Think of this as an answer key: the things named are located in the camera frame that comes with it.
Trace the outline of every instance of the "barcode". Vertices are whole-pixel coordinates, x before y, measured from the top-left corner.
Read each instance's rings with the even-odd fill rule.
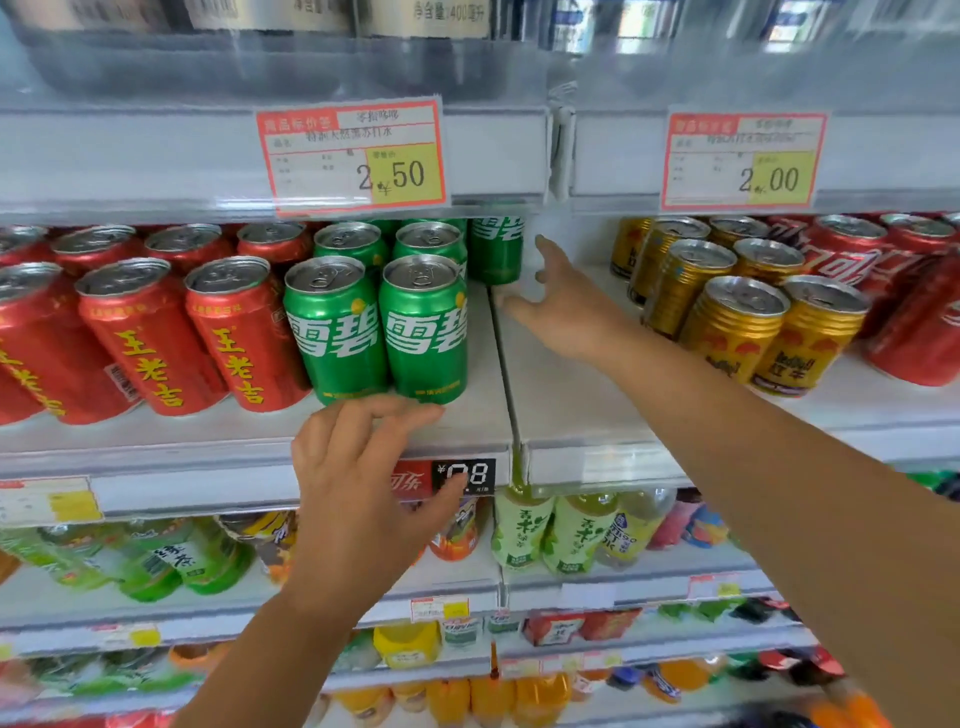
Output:
[[[119,364],[110,364],[108,367],[104,367],[104,371],[107,373],[107,376],[113,379],[113,383],[117,385],[117,389],[123,393],[127,401],[137,401],[140,399],[136,388],[131,381],[124,376]]]

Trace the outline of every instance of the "can lid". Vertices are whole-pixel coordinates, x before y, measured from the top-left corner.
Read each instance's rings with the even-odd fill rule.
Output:
[[[350,288],[362,280],[366,267],[345,255],[312,257],[287,271],[284,282],[292,291],[321,296]]]
[[[269,275],[270,263],[262,257],[232,255],[194,268],[183,279],[183,284],[194,293],[239,293],[255,288]]]
[[[823,215],[815,218],[814,223],[820,228],[845,237],[865,237],[870,240],[879,240],[887,234],[882,226],[852,215]]]
[[[719,231],[738,237],[766,237],[770,234],[769,225],[748,215],[714,215],[709,221]]]
[[[434,248],[455,243],[460,238],[459,228],[430,220],[422,223],[410,223],[396,231],[396,242],[408,248],[416,248],[429,253]]]
[[[744,260],[782,268],[804,264],[804,254],[789,245],[762,237],[745,237],[733,243],[733,251]]]
[[[747,276],[718,276],[704,292],[722,306],[749,316],[774,318],[790,308],[790,300],[772,285]]]
[[[147,238],[147,250],[158,253],[186,253],[202,248],[223,234],[219,225],[177,225]]]
[[[458,277],[457,266],[442,255],[405,255],[383,269],[384,281],[404,291],[437,291]]]
[[[40,225],[7,225],[0,228],[0,254],[33,245],[46,237],[48,232]]]
[[[736,263],[736,254],[707,240],[678,240],[667,254],[705,270],[725,270]]]
[[[664,215],[654,220],[650,227],[677,237],[703,238],[710,235],[707,223],[686,215]]]
[[[90,271],[74,286],[81,296],[123,296],[142,291],[170,273],[170,263],[155,257],[130,257]]]
[[[305,230],[303,223],[250,223],[237,232],[237,239],[252,245],[273,245],[293,240]]]
[[[136,230],[129,225],[97,225],[62,235],[50,243],[50,248],[60,255],[97,253],[130,240],[135,235]]]
[[[780,287],[791,299],[835,313],[860,314],[870,300],[853,286],[824,276],[791,276]]]
[[[20,263],[0,268],[0,302],[16,301],[50,287],[62,269],[56,263]]]

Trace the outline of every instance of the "sprite can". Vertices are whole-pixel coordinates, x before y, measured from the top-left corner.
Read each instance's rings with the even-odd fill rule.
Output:
[[[380,285],[383,266],[390,259],[390,248],[376,225],[359,222],[328,225],[313,236],[314,257],[345,255],[364,264],[367,278]]]
[[[396,233],[394,260],[406,255],[442,255],[457,266],[460,278],[467,276],[466,236],[447,223],[433,221],[404,225]]]
[[[470,277],[484,285],[512,283],[523,259],[522,217],[477,217],[470,220]]]
[[[467,284],[440,255],[407,255],[383,269],[380,308],[396,390],[446,404],[467,388]]]
[[[387,391],[387,354],[373,284],[344,255],[305,260],[287,273],[283,305],[317,399]]]

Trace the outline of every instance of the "gold can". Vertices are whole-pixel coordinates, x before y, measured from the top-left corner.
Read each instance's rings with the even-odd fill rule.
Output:
[[[748,237],[769,237],[770,226],[747,215],[714,215],[709,218],[710,241],[732,248],[737,240]]]
[[[760,237],[745,237],[733,243],[737,261],[735,276],[749,276],[770,285],[780,285],[804,271],[804,254],[789,245]]]
[[[772,285],[743,276],[707,281],[686,317],[680,345],[741,384],[750,382],[790,309]]]
[[[643,306],[643,324],[675,339],[687,313],[707,281],[725,276],[736,264],[736,255],[707,240],[678,240],[670,246],[653,293]]]
[[[709,235],[710,226],[692,217],[670,215],[654,220],[636,254],[636,265],[630,276],[630,285],[627,286],[630,300],[643,305],[653,293],[654,283],[660,273],[660,264],[671,245],[684,239],[706,240]]]
[[[625,217],[620,221],[610,258],[610,272],[623,279],[630,279],[640,253],[643,239],[653,225],[652,217]]]
[[[793,276],[781,288],[790,310],[751,383],[768,394],[802,397],[860,331],[870,301],[852,286],[823,276]]]

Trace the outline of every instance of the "hand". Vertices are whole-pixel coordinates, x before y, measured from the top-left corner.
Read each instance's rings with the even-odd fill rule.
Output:
[[[331,404],[300,429],[291,447],[300,527],[283,588],[298,609],[352,627],[456,514],[465,474],[414,513],[391,490],[410,433],[443,415],[438,404],[373,395]]]
[[[560,247],[542,235],[537,249],[543,255],[543,270],[537,281],[546,286],[546,298],[531,303],[509,296],[503,308],[533,331],[546,346],[562,356],[593,363],[611,342],[636,330],[636,322],[574,268]]]

